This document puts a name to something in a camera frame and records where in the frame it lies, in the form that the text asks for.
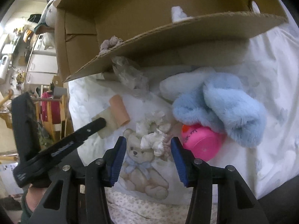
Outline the person left hand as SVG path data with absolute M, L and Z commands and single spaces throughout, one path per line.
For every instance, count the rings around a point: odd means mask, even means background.
M 34 212 L 47 188 L 38 188 L 30 185 L 25 196 L 25 202 L 30 211 Z

